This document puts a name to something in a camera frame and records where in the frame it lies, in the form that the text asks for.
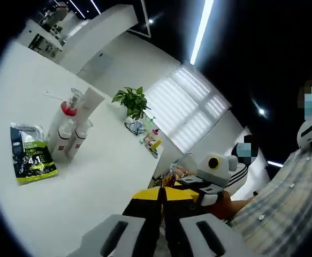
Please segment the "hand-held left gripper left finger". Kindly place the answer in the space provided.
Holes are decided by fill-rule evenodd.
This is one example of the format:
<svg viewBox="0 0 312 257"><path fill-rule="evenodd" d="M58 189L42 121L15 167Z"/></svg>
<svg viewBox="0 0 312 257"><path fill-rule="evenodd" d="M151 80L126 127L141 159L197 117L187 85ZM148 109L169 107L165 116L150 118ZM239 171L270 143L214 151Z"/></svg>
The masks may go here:
<svg viewBox="0 0 312 257"><path fill-rule="evenodd" d="M132 196L122 214L113 214L87 232L73 256L153 256L162 219L163 189Z"/></svg>

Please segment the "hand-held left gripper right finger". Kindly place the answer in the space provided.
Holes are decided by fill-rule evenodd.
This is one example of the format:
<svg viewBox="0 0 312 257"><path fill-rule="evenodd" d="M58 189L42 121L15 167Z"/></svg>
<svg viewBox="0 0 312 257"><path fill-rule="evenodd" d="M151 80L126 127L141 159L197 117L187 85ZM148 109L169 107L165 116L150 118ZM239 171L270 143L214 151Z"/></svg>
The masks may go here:
<svg viewBox="0 0 312 257"><path fill-rule="evenodd" d="M165 237L172 256L252 256L241 235L185 191L166 187L165 192Z"/></svg>

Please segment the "person's right hand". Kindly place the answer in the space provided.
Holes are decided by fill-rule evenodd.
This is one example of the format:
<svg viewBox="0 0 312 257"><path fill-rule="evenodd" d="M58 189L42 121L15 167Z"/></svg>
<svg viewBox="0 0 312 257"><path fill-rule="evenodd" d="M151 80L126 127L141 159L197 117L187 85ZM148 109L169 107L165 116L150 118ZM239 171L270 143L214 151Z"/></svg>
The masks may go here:
<svg viewBox="0 0 312 257"><path fill-rule="evenodd" d="M243 201L232 201L229 192L223 191L218 194L217 201L210 208L210 213L218 219L226 221L231 219L243 206Z"/></svg>

